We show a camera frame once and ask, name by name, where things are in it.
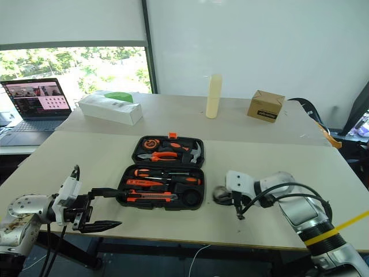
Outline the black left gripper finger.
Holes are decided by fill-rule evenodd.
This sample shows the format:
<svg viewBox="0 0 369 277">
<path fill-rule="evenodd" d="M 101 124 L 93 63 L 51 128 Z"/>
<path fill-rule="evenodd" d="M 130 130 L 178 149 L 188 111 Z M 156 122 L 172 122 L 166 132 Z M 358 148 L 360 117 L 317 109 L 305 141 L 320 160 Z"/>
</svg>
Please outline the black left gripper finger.
<svg viewBox="0 0 369 277">
<path fill-rule="evenodd" d="M 78 231 L 81 233 L 100 233 L 109 229 L 113 229 L 121 225 L 122 222 L 113 220 L 99 220 L 92 224 L 82 224 L 78 227 Z"/>
<path fill-rule="evenodd" d="M 117 198 L 122 196 L 122 191 L 112 188 L 93 188 L 91 190 L 91 199 L 94 199 L 95 197 Z"/>
</svg>

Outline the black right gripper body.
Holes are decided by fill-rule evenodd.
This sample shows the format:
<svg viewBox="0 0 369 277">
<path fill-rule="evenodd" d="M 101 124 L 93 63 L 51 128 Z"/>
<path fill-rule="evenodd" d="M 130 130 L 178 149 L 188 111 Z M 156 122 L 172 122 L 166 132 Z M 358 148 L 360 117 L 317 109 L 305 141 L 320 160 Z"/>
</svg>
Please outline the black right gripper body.
<svg viewBox="0 0 369 277">
<path fill-rule="evenodd" d="M 243 195 L 241 192 L 232 191 L 232 201 L 235 207 L 246 207 L 251 202 L 251 198 L 249 196 Z"/>
</svg>

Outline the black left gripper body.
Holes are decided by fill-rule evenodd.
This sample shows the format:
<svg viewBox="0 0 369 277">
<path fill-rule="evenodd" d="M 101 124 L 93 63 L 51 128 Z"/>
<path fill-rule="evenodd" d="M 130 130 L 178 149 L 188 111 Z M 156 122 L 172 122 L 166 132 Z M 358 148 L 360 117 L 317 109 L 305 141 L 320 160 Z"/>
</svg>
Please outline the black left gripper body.
<svg viewBox="0 0 369 277">
<path fill-rule="evenodd" d="M 75 231 L 92 231 L 93 224 L 89 224 L 93 207 L 91 201 L 94 198 L 89 194 L 79 195 L 74 203 L 64 209 L 64 221 L 70 223 Z"/>
</svg>

